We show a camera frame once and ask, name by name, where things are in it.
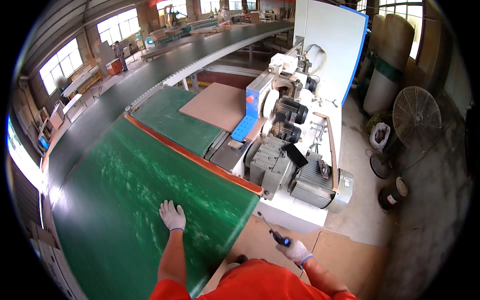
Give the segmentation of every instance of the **red sleeve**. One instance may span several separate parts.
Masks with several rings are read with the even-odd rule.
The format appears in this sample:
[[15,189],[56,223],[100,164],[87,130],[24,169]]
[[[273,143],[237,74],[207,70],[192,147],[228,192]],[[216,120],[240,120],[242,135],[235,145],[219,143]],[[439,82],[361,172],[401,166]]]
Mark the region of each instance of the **red sleeve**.
[[339,292],[333,295],[332,300],[357,300],[357,297],[350,292]]
[[148,298],[149,300],[190,300],[187,290],[178,282],[171,279],[158,281]]

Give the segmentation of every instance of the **pedestal fan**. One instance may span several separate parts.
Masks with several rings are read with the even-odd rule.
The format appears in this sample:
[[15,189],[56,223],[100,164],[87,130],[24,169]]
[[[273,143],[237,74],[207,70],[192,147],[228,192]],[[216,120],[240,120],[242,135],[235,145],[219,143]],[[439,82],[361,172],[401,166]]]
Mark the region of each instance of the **pedestal fan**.
[[[412,151],[426,151],[440,134],[442,118],[433,96],[418,86],[400,91],[393,105],[393,126],[399,140]],[[389,157],[400,145],[391,143],[383,155],[373,154],[370,166],[378,177],[390,173]]]

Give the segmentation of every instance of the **person's right hand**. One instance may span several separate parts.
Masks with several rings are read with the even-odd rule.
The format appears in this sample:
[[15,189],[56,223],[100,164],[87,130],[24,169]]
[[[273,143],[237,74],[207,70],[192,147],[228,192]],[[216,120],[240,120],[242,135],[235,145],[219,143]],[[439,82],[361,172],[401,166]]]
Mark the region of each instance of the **person's right hand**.
[[174,229],[185,230],[187,220],[183,208],[180,205],[177,205],[177,210],[175,210],[173,201],[165,200],[163,203],[160,203],[160,209],[158,212],[160,213],[163,223],[165,223],[165,226],[167,226],[170,231]]
[[290,246],[277,244],[276,249],[283,253],[288,259],[293,261],[296,265],[301,266],[308,258],[313,257],[310,251],[299,240],[290,240]]

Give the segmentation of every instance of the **bucket label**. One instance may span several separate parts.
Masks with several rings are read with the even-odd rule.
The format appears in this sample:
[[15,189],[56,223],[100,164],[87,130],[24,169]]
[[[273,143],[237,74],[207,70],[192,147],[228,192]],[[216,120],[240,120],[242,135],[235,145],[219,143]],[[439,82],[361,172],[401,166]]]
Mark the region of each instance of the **bucket label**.
[[394,205],[396,203],[396,200],[393,198],[392,195],[388,195],[387,201],[391,204]]

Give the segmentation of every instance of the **black smartphone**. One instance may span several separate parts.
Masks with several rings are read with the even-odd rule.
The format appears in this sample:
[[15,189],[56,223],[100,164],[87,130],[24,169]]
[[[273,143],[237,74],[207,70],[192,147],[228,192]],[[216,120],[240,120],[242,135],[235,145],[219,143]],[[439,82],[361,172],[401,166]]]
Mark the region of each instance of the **black smartphone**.
[[300,153],[293,143],[283,146],[282,150],[287,152],[287,156],[290,157],[297,168],[301,168],[308,164],[308,160],[302,155],[302,153]]

